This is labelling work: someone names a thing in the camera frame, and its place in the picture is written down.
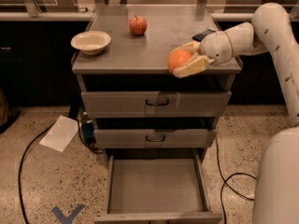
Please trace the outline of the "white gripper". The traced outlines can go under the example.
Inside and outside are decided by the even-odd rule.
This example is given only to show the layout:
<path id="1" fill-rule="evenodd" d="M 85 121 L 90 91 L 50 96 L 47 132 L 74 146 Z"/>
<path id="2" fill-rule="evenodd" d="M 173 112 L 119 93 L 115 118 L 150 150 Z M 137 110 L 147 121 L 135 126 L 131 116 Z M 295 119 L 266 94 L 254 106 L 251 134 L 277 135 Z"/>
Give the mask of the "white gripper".
<path id="1" fill-rule="evenodd" d="M 233 57 L 233 49 L 228 35 L 223 31 L 217 31 L 207 35 L 200 43 L 191 41 L 183 44 L 178 49 L 187 50 L 193 56 L 184 64 L 173 71 L 175 77 L 183 78 L 204 72 L 209 65 L 220 65 L 227 63 Z"/>

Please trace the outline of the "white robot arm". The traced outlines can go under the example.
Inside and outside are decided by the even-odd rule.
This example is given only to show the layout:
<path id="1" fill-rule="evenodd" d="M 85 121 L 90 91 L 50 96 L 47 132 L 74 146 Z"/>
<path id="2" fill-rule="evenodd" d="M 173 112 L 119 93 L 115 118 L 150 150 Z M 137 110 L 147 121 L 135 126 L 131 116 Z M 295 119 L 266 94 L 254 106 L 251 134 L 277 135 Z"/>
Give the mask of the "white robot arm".
<path id="1" fill-rule="evenodd" d="M 210 65 L 236 56 L 267 52 L 272 58 L 275 86 L 280 89 L 291 127 L 275 134 L 265 146 L 256 177 L 252 224 L 299 224 L 299 44 L 286 9 L 266 3 L 251 21 L 213 32 L 180 47 L 192 57 L 175 66 L 175 77 L 189 77 Z"/>

